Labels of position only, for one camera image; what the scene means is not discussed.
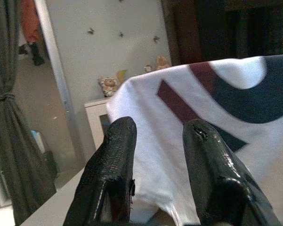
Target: white dresser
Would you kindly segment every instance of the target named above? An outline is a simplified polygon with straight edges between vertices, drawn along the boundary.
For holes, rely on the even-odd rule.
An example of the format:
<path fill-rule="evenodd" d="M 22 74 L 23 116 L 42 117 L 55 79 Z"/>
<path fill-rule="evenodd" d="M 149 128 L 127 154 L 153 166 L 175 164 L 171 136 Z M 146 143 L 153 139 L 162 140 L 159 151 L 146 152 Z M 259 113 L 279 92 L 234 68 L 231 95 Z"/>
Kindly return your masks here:
<path fill-rule="evenodd" d="M 102 144 L 104 130 L 109 126 L 106 107 L 108 99 L 109 97 L 85 103 L 85 109 L 96 149 Z"/>

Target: orange garment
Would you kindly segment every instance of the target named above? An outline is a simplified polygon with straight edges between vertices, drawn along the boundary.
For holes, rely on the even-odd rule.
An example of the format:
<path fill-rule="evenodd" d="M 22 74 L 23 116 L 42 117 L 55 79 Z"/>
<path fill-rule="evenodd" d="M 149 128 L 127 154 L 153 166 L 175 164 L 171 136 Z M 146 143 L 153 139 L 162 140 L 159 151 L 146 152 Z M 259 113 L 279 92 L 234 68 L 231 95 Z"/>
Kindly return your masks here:
<path fill-rule="evenodd" d="M 27 42 L 36 42 L 39 40 L 39 24 L 34 0 L 21 0 L 21 25 Z"/>

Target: stuffed animal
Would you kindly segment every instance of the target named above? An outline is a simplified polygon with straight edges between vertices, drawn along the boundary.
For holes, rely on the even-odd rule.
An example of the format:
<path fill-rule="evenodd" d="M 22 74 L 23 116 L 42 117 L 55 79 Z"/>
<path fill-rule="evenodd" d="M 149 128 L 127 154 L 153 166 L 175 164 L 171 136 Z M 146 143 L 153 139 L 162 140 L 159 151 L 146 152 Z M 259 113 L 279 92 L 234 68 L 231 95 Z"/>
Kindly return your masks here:
<path fill-rule="evenodd" d="M 105 97 L 111 97 L 119 87 L 119 82 L 115 77 L 106 77 L 98 80 Z"/>
<path fill-rule="evenodd" d="M 161 69 L 164 69 L 164 68 L 171 67 L 171 64 L 169 63 L 167 58 L 165 58 L 164 56 L 158 56 L 156 63 L 157 63 L 156 70 L 161 70 Z"/>

